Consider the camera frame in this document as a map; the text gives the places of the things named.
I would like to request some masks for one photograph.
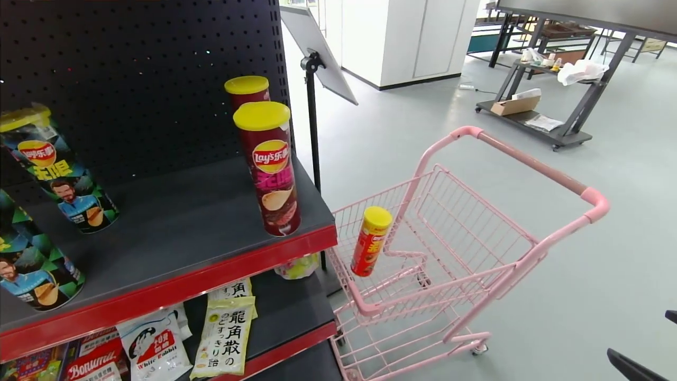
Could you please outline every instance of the black pegboard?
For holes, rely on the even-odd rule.
[[[280,29],[276,0],[2,0],[0,108],[47,105],[104,185],[228,159],[226,80],[263,75],[289,105]],[[28,181],[10,158],[2,187]]]

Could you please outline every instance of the shelf bottom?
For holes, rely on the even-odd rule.
[[[252,381],[321,380],[342,381],[341,371],[329,341],[291,357],[249,378]]]
[[[583,142],[586,142],[590,139],[592,139],[592,135],[587,134],[583,131],[578,132],[577,134],[569,134],[569,135],[564,135],[560,136],[560,132],[564,128],[563,126],[554,128],[550,132],[545,132],[539,129],[535,129],[527,124],[525,124],[526,121],[530,120],[531,118],[538,116],[540,113],[536,111],[527,111],[525,113],[517,113],[517,114],[511,114],[511,115],[497,115],[495,113],[491,112],[492,106],[494,105],[493,100],[487,100],[485,102],[479,102],[477,103],[477,110],[484,110],[492,114],[493,116],[497,118],[501,118],[508,123],[521,128],[522,130],[526,131],[527,133],[537,136],[541,139],[544,139],[550,144],[553,144],[555,146],[559,147],[564,147],[564,146],[573,146],[573,145],[578,145],[582,144]]]

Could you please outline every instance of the metal cart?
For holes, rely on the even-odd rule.
[[[470,135],[539,171],[594,205],[539,240],[482,199],[431,156]],[[394,216],[382,255],[369,277],[350,271],[364,210],[378,205]],[[461,127],[432,145],[407,182],[334,213],[338,245],[327,255],[348,301],[335,310],[332,347],[344,379],[386,380],[466,351],[485,352],[490,332],[468,324],[502,298],[561,239],[609,211],[597,190],[536,161],[478,127]],[[384,324],[398,321],[400,332]]]

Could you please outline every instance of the red chip can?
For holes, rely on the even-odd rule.
[[[245,103],[233,114],[256,186],[263,225],[278,237],[295,232],[301,224],[289,138],[290,117],[289,108],[277,102]]]
[[[383,248],[393,217],[379,206],[370,206],[364,211],[362,229],[357,237],[350,269],[358,277],[368,277],[374,271],[376,259]]]
[[[226,92],[230,94],[230,103],[233,112],[247,102],[264,102],[270,100],[268,92],[268,79],[258,75],[246,75],[229,79],[223,84]]]

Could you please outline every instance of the shopping cart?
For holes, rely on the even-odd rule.
[[[537,240],[439,164],[425,172],[434,153],[465,135],[514,157],[594,207]],[[395,219],[374,272],[356,277],[350,263],[364,210],[372,205],[388,209]],[[482,129],[452,132],[425,152],[411,180],[334,213],[338,245],[327,254],[348,301],[335,310],[339,331],[332,347],[344,379],[386,380],[458,353],[485,352],[491,334],[474,334],[467,325],[543,260],[550,247],[608,211],[597,190]]]

